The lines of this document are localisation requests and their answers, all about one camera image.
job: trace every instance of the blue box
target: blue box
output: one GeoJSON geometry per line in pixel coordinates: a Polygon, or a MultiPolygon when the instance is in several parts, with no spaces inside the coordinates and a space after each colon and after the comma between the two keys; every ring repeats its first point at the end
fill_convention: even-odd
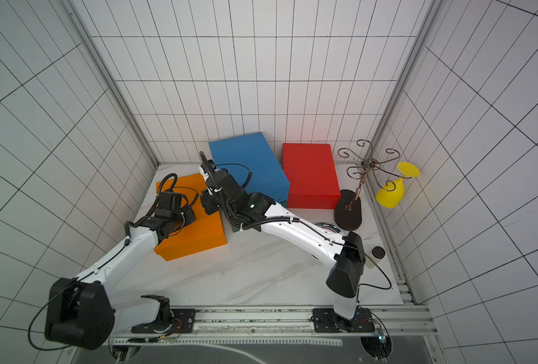
{"type": "MultiPolygon", "coordinates": [[[[245,188],[247,193],[260,192],[277,202],[287,201],[289,181],[262,133],[217,140],[208,145],[214,163],[239,163],[249,167],[253,178],[245,188]]],[[[238,165],[224,165],[220,168],[226,168],[240,185],[249,173],[238,165]]]]}

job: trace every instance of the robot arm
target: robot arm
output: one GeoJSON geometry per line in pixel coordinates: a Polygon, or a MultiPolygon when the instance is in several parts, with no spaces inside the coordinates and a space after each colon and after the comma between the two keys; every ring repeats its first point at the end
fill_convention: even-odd
{"type": "MultiPolygon", "coordinates": [[[[261,193],[247,194],[225,170],[216,168],[200,152],[200,172],[208,188],[202,205],[208,214],[222,211],[228,221],[240,229],[254,228],[288,240],[331,268],[327,286],[334,291],[334,311],[338,327],[350,331],[356,309],[355,296],[366,256],[359,235],[347,236],[339,229],[308,222],[261,193]]],[[[147,324],[158,334],[171,328],[168,298],[142,296],[138,302],[112,306],[109,297],[119,281],[148,251],[171,233],[195,221],[192,203],[182,206],[186,197],[174,193],[172,185],[160,191],[146,216],[132,224],[127,222],[126,237],[89,269],[75,278],[61,278],[50,289],[45,337],[68,345],[96,349],[111,332],[147,324]]]]}

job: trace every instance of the white marble table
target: white marble table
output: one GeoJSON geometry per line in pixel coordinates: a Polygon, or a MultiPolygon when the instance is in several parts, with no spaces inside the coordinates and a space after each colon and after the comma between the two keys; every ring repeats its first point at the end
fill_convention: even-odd
{"type": "MultiPolygon", "coordinates": [[[[346,175],[349,165],[337,165],[341,189],[354,190],[356,180],[346,175]]],[[[198,173],[197,164],[161,165],[155,174],[152,191],[138,212],[142,216],[153,202],[155,183],[168,173],[185,176],[198,173]]],[[[355,232],[364,248],[383,246],[372,211],[365,197],[362,224],[355,232]]],[[[291,211],[311,222],[334,222],[333,210],[292,208],[291,211]]],[[[190,256],[164,261],[154,252],[146,254],[122,279],[114,292],[114,302],[156,294],[170,299],[172,306],[219,305],[332,305],[334,293],[326,286],[329,269],[301,248],[281,238],[254,229],[232,232],[223,218],[228,244],[190,256]]],[[[379,265],[393,283],[390,290],[362,286],[359,300],[364,305],[402,305],[388,256],[379,265]]],[[[388,283],[375,267],[365,267],[361,283],[386,286],[388,283]]]]}

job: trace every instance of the black bottle cap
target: black bottle cap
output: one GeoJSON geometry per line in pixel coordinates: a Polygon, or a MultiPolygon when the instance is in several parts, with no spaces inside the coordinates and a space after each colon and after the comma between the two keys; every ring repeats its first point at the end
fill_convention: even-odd
{"type": "Polygon", "coordinates": [[[384,248],[381,246],[375,246],[372,248],[372,256],[374,256],[374,258],[382,259],[384,258],[385,254],[386,251],[384,251],[384,248]]]}

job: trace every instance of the red box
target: red box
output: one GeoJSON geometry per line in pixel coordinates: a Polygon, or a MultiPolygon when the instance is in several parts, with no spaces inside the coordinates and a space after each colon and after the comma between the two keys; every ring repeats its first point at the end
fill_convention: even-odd
{"type": "Polygon", "coordinates": [[[283,144],[283,171],[289,179],[287,208],[334,209],[340,199],[329,144],[283,144]]]}

